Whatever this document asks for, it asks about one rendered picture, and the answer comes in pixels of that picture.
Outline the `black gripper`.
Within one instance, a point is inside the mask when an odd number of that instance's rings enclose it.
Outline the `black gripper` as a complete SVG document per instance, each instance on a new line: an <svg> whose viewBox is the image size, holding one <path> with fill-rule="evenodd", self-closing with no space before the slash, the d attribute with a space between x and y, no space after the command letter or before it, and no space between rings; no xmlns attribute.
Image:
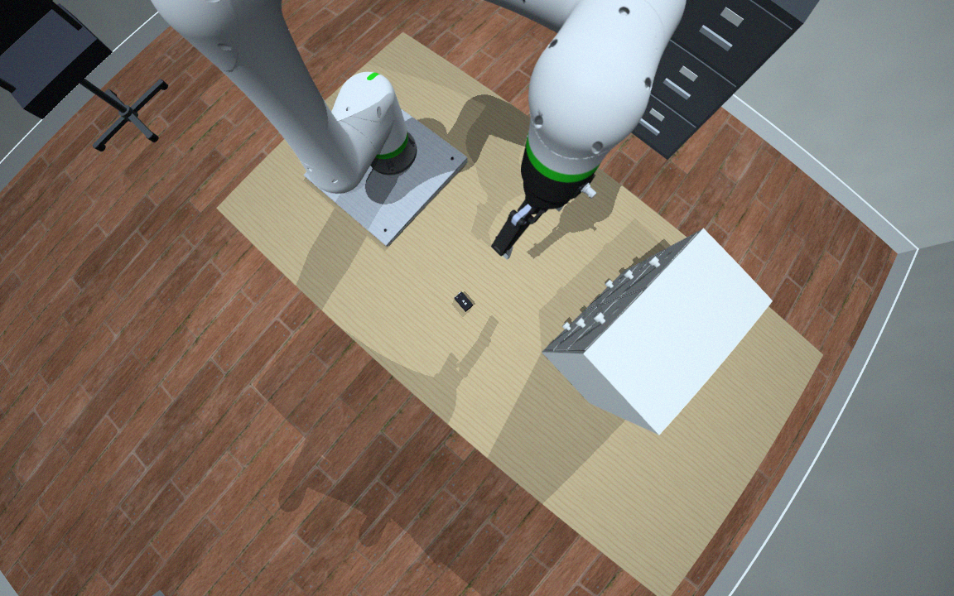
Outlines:
<svg viewBox="0 0 954 596"><path fill-rule="evenodd" d="M514 243L518 241L520 235L525 233L529 225L537 222L548 209L556 209L560 212L561 208L569 201L546 201L539 199L528 190L525 182L523 182L523 188L525 189L526 195L525 203L520 204L518 211L513 209L510 214L508 214L506 223L501 228L499 235L496 235L491 245L494 252L498 253L499 256L506 257L507 260L513 252ZM535 218L531 214L535 214Z"/></svg>

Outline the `grey drawer front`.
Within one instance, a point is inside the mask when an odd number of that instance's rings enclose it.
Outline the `grey drawer front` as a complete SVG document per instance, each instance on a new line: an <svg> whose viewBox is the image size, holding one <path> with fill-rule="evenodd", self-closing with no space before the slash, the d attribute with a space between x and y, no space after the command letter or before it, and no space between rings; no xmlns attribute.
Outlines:
<svg viewBox="0 0 954 596"><path fill-rule="evenodd" d="M624 274L624 276L626 276L626 279L624 280L624 282L622 282L622 283L620 284L620 286L618 286L617 288L615 288L614 291L613 291L613 293L610 294L609 296L607 296L607 298L605 299L605 301L603 301L602 303L605 303L605 302L610 301L610 300L614 300L614 299L620 297L621 295L623 295L623 294L626 292L626 290L628 290L628 288L630 288L630 287L633 285L634 281L636 281L636 280L638 279L638 277L641 276L641 274L643 274L643 273L646 271L646 269L648 269L649 267L651 267L651 265L650 265L650 263L648 263L648 261L650 261L650 259L648 259L648 260L646 260L646 261L644 261L644 262L641 262L641 264L639 265L639 267L637 267L636 269L634 269L633 272L631 272L631 269L628 269L628 270L625 272L625 274ZM629 278L628 278L628 277L629 277Z"/></svg>
<svg viewBox="0 0 954 596"><path fill-rule="evenodd" d="M629 288L626 291L626 293L624 293L624 296L629 293L634 293L634 291L641 290L641 288L646 288L650 286L650 284L656 278L656 276L658 276L660 272L662 272L663 269L665 269L667 265L670 262L672 262L672 260L675 259L675 257L677 257L677 254L679 254L679 252L681 252L682 249L684 249L686 245L692 241L693 238L694 238L694 235L687 238L687 240L684 240L675 244L674 246L672 246L672 248L668 248L666 252L664 252L663 254L660 254L659 258L655 256L652 257L652 259L648 261L651 267L647 269L647 271L639 277L639 279L634 283L633 286L631 286L631 288Z"/></svg>
<svg viewBox="0 0 954 596"><path fill-rule="evenodd" d="M598 339L598 337L600 337L600 335L602 335L605 329L607 329L607 327L609 327L612 324L612 322L614 322L614 320L616 320L622 313L624 313L624 310L626 310L626 308L629 308L631 303L633 303L633 301L641 293L643 293L643 291L632 294L631 296L625 296L624 298L617 300L612 305L612 308L609 308L605 312L605 315L603 315L601 312L595 315L593 320L597 322L595 322L593 324L593 327L590 327L585 332L585 334L583 334L578 339L578 342L575 342L571 346L571 348L568 349L568 351L586 351L586 349L590 347L590 345L593 344Z"/></svg>
<svg viewBox="0 0 954 596"><path fill-rule="evenodd" d="M576 324L576 321L578 321L580 318L582 318L583 320L586 320L586 318L588 317L588 315L590 315L591 313L593 313L593 310L595 310L595 309L597 309L597 308L593 308L593 309L589 309L589 310L583 310L583 312L581 313L581 315L579 315L578 318L576 318L576 320L573 320L573 322L571 322L571 324L569 324L569 322L565 322L565 324L561 326L561 327L563 327L564 331L561 332L561 334L559 335L559 337L556 337L556 339L554 339L554 342L552 342L552 344L548 344L548 346L547 346L544 350L554 350L557 346L559 346L559 344L560 344L561 342L563 342L563 340L566 339L566 337L567 337L569 334L571 334L571 332L573 331L573 329L575 329L576 327L578 327L578 324ZM569 325L570 325L571 327L569 327Z"/></svg>
<svg viewBox="0 0 954 596"><path fill-rule="evenodd" d="M638 267L638 265L636 265L636 267ZM632 267L632 268L631 268L631 271L633 271L636 267ZM628 269L626 269L626 271L627 271L627 270L628 270ZM625 271L625 272L626 272L626 271ZM622 274L620 274L619 276L617 276L617 278L614 279L613 282L610 281L610 280L607 281L607 282L605 283L605 285L608 286L608 287L606 288L606 290L603 291L603 293L601 293L601 294L597 297L597 299L595 299L595 300L593 301L593 303L590 303L590 305L588 305L588 308L593 308L593 306L599 305L600 303L602 303L603 301L605 301L605 299L607 298L607 296L609 296L610 294L612 294L613 291L614 291L614 289L615 289L617 286L619 286L619 284L620 284L622 281L624 281L624 279L626 278L626 276L624 276L625 272L622 272ZM613 284L613 285L612 285L612 284ZM588 309L588 308L586 308L586 309Z"/></svg>
<svg viewBox="0 0 954 596"><path fill-rule="evenodd" d="M567 351L567 349L570 348L571 345L575 343L578 340L578 338L581 335L583 335L586 332L586 330L594 324L595 322L595 320L593 320L594 316L597 315L599 312L604 314L605 311L609 309L615 301L616 300L609 303L605 303L604 305L598 306L597 309L593 310L593 313L588 315L586 320L583 320L582 318L580 318L578 321L576 321L576 324L578 324L578 328L573 329L573 332L571 333L571 335L566 337L564 342L561 342L561 344L559 344L559 347L555 348L554 350Z"/></svg>

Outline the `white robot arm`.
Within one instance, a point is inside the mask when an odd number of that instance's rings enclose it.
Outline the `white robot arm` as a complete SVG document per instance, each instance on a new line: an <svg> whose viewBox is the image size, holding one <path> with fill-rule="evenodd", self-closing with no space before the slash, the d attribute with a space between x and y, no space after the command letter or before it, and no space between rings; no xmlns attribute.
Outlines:
<svg viewBox="0 0 954 596"><path fill-rule="evenodd" d="M381 73L357 73L331 112L296 49L282 0L151 1L260 108L323 191L354 190L369 166L384 175L412 166L417 146L393 84ZM546 201L593 199L600 163L646 112L687 0L485 1L557 33L529 83L523 182Z"/></svg>

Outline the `white chest of drawers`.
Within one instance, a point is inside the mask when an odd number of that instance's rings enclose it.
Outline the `white chest of drawers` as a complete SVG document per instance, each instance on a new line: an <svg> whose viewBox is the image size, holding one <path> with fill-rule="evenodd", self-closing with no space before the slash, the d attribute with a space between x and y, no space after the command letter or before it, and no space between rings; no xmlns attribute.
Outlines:
<svg viewBox="0 0 954 596"><path fill-rule="evenodd" d="M658 435L772 302L704 228L692 235L586 351L542 351L588 403Z"/></svg>

